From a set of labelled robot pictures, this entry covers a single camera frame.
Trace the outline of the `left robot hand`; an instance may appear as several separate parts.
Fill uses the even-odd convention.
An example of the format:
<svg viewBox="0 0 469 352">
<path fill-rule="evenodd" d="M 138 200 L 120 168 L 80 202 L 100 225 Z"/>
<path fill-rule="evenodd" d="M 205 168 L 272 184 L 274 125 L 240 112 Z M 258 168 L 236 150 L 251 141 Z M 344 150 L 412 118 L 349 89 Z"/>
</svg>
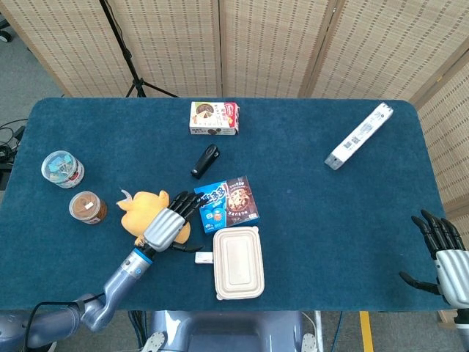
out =
<svg viewBox="0 0 469 352">
<path fill-rule="evenodd" d="M 150 223 L 144 231 L 143 244 L 135 245 L 149 260 L 153 260 L 157 252 L 174 249 L 181 252 L 195 253 L 204 248 L 200 246 L 188 246 L 176 242 L 176 237 L 182 228 L 189 224 L 192 215 L 206 204 L 202 199 L 203 193 L 179 193 Z"/>
</svg>

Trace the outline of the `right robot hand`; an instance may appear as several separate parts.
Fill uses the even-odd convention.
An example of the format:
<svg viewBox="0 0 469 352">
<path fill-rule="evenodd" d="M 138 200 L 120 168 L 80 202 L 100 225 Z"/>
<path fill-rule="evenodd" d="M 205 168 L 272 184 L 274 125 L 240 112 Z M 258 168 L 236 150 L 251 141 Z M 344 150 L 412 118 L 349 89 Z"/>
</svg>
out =
<svg viewBox="0 0 469 352">
<path fill-rule="evenodd" d="M 423 282 L 404 271 L 399 276 L 417 290 L 442 296 L 455 309 L 468 308 L 468 250 L 459 230 L 448 219 L 438 218 L 427 210 L 412 216 L 420 230 L 437 271 L 436 283 Z"/>
</svg>

